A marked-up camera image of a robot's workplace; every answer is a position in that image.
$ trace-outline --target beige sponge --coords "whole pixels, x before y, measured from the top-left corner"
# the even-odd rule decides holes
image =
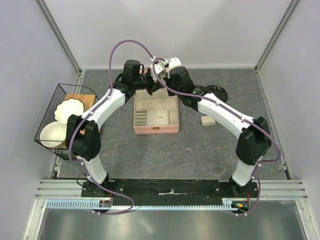
[[[202,116],[201,123],[202,123],[202,126],[210,126],[210,125],[215,125],[216,121],[210,116]]]

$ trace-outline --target white bowl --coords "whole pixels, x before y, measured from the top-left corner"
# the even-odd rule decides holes
[[[56,148],[63,144],[66,139],[67,125],[63,122],[54,121],[40,133],[40,141],[47,148]]]
[[[70,98],[64,100],[60,105],[56,107],[54,111],[54,119],[64,124],[68,123],[68,118],[74,115],[81,115],[85,110],[85,105],[79,99]]]

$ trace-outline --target scalloped plate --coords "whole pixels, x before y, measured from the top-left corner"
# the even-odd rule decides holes
[[[79,99],[70,98],[64,100],[60,105],[56,107],[54,111],[54,119],[58,122],[67,124],[68,118],[74,115],[81,115],[85,111],[85,105]]]

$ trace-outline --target marble surface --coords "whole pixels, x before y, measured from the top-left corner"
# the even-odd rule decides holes
[[[113,78],[121,71],[113,70]],[[191,69],[195,85],[220,85],[236,110],[269,120],[254,69]],[[109,87],[107,70],[87,70],[83,85],[103,96]],[[101,131],[100,159],[111,178],[229,179],[238,162],[237,139],[219,123],[202,126],[202,114],[179,104],[178,134],[136,135],[133,129],[133,99],[105,122]],[[264,159],[273,159],[272,146]],[[78,163],[62,161],[59,177],[77,177]],[[257,175],[263,180],[286,179],[281,162],[263,165]]]

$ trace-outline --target white wall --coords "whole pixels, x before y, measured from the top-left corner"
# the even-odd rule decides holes
[[[34,142],[57,83],[76,72],[34,0],[0,3],[0,239],[23,237],[53,155]]]
[[[45,0],[81,68],[108,68],[116,43],[134,39],[186,67],[255,66],[290,0]],[[149,63],[126,43],[113,66]]]
[[[293,177],[320,223],[320,1],[300,2],[260,71]]]

